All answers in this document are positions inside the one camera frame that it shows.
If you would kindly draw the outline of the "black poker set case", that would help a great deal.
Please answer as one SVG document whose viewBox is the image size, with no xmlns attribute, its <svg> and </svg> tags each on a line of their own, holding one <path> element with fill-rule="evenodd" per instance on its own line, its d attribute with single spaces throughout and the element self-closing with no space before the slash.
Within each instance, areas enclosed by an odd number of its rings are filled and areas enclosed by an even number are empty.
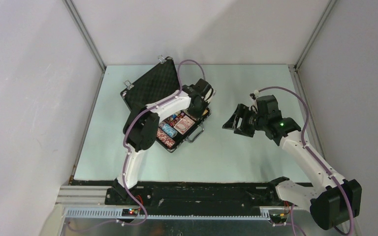
<svg viewBox="0 0 378 236">
<path fill-rule="evenodd" d="M 180 86 L 174 61 L 171 57 L 167 57 L 135 82 L 129 83 L 127 88 L 121 92 L 121 96 L 131 112 L 131 109 L 137 103 L 153 102 L 154 99 L 165 96 Z"/>
</svg>

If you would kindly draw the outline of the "light blue chip stack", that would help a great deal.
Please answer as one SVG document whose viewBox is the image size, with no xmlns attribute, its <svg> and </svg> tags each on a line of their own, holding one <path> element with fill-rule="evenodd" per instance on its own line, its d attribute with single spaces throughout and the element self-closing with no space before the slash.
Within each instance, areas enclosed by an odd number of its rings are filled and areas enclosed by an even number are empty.
<svg viewBox="0 0 378 236">
<path fill-rule="evenodd" d="M 177 135 L 177 130 L 175 130 L 172 126 L 170 126 L 168 123 L 166 122 L 162 122 L 159 127 L 161 128 L 161 130 L 167 134 L 170 138 L 174 138 L 176 135 Z"/>
</svg>

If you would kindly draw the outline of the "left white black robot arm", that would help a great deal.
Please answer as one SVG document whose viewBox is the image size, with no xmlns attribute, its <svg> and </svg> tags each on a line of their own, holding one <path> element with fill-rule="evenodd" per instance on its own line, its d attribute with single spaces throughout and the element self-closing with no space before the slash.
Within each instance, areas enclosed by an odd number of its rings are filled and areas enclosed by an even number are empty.
<svg viewBox="0 0 378 236">
<path fill-rule="evenodd" d="M 124 205 L 135 201 L 134 187 L 143 155 L 156 141 L 174 150 L 210 115 L 210 105 L 216 91 L 204 79 L 178 89 L 153 102 L 137 103 L 124 126 L 126 160 L 117 181 L 121 188 L 117 199 Z"/>
</svg>

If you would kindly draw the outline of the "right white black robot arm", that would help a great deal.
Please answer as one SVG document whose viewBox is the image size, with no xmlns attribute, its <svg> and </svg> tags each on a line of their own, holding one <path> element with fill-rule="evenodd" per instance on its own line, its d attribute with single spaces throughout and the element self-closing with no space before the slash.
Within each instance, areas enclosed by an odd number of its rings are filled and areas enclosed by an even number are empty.
<svg viewBox="0 0 378 236">
<path fill-rule="evenodd" d="M 235 134 L 253 137 L 263 131 L 266 137 L 293 157 L 312 186 L 304 187 L 287 177 L 268 184 L 267 201 L 278 206 L 287 201 L 308 211 L 315 223 L 324 230 L 346 221 L 354 227 L 360 213 L 362 186 L 355 179 L 346 180 L 302 136 L 302 129 L 292 118 L 284 118 L 275 96 L 257 97 L 252 107 L 238 104 L 222 126 Z"/>
</svg>

